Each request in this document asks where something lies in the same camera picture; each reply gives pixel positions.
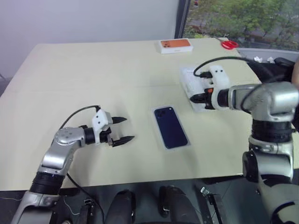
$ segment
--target red scissors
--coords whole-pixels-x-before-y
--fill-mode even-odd
[[[221,46],[227,50],[232,50],[235,48],[238,48],[239,45],[238,43],[234,42],[234,41],[223,41],[221,39],[219,39],[218,37],[215,37],[218,41],[221,42]]]

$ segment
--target tabletop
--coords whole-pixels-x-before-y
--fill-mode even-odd
[[[191,39],[193,52],[161,55],[157,41],[40,44],[0,97],[0,190],[29,189],[52,138],[75,110],[100,105],[128,120],[112,126],[129,143],[77,150],[69,170],[82,186],[206,178],[242,173],[251,117],[241,111],[195,113],[179,83],[180,67],[238,56],[213,38]],[[232,84],[258,83],[245,62],[225,60]],[[152,109],[172,105],[190,145],[165,151]],[[78,113],[67,126],[90,126],[95,111]],[[299,136],[294,167],[299,167]],[[66,178],[63,187],[73,187]]]

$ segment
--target tree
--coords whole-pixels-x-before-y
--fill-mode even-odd
[[[295,41],[299,35],[299,3],[298,0],[287,0],[278,17],[279,34],[275,38],[273,45],[285,46],[298,50],[298,42]]]
[[[189,36],[229,34],[232,40],[273,42],[270,47],[298,49],[298,0],[199,0],[190,6],[186,26]]]

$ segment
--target floor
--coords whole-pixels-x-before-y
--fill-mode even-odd
[[[221,195],[226,215],[228,217],[228,223],[269,223],[261,198],[255,192],[255,185],[244,178],[220,182],[213,185],[206,185],[200,179],[191,179],[97,186],[85,189],[98,199],[105,214],[107,213],[109,205],[115,194],[121,190],[129,189],[136,195],[137,208],[135,223],[167,222],[169,221],[169,218],[162,218],[158,213],[157,197],[160,186],[168,185],[179,187],[186,193],[191,203],[198,211],[201,223],[203,223],[201,216],[206,214],[201,214],[196,194],[203,186],[207,187],[211,193]],[[20,199],[23,193],[24,191],[0,192],[0,197]],[[71,207],[73,213],[76,214],[80,211],[86,197],[82,193],[79,193],[75,196],[67,196],[64,199]],[[0,199],[0,224],[7,224],[10,222],[19,202],[20,201]],[[213,216],[213,223],[217,224],[218,220],[214,213],[213,206],[209,206],[209,209]],[[76,223],[76,218],[78,216],[71,214],[69,208],[64,203],[63,197],[60,198],[55,210],[59,214],[58,224],[65,219],[72,220],[73,223]],[[95,212],[91,223],[101,223],[99,210]]]

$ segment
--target black smartphone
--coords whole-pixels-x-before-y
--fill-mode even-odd
[[[188,139],[171,106],[154,110],[160,133],[166,148],[176,148],[188,144]]]

